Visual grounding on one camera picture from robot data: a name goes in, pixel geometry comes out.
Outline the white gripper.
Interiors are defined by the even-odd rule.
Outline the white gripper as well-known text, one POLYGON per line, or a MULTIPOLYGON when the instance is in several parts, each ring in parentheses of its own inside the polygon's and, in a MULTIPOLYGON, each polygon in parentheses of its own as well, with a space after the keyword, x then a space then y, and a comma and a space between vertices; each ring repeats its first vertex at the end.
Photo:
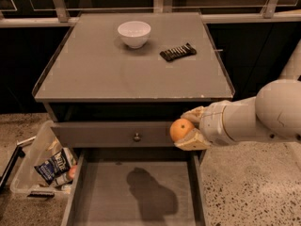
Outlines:
POLYGON ((229 104, 229 101, 221 101, 184 112, 181 118, 199 123, 200 131, 193 129, 184 138, 176 141, 175 146, 183 151, 202 151, 209 149, 211 143, 215 146, 234 144, 235 141, 227 133, 223 121, 225 108, 229 104))

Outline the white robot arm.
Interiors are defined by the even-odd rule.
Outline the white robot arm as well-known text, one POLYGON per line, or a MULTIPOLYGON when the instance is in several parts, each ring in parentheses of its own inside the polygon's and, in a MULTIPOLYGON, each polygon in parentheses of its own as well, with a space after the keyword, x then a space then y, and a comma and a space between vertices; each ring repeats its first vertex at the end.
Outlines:
POLYGON ((182 114, 197 127, 174 145, 185 151, 205 150, 243 141, 299 142, 301 138, 301 41, 278 80, 254 97, 199 106, 182 114))

